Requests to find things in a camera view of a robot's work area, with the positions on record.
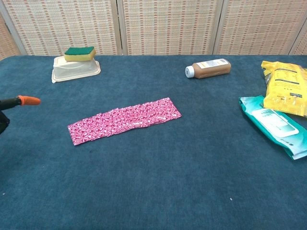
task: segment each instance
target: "wet wipes pack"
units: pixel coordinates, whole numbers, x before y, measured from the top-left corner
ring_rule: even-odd
[[[263,96],[241,97],[239,102],[249,119],[293,160],[306,156],[307,130],[286,114],[263,108],[263,99]]]

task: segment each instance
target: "container lid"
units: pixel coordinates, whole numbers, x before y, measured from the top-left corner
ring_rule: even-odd
[[[186,76],[187,76],[187,78],[194,77],[194,68],[193,68],[193,66],[187,66],[186,67]]]
[[[66,61],[64,56],[54,59],[52,70],[52,83],[84,78],[100,73],[99,62],[90,61]]]

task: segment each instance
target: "yellow package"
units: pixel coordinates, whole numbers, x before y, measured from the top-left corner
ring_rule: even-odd
[[[307,70],[299,65],[263,61],[265,108],[307,117]]]

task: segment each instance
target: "green sponge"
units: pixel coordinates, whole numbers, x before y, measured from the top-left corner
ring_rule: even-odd
[[[70,47],[65,52],[65,60],[66,61],[89,61],[92,60],[96,51],[94,46],[90,47]]]

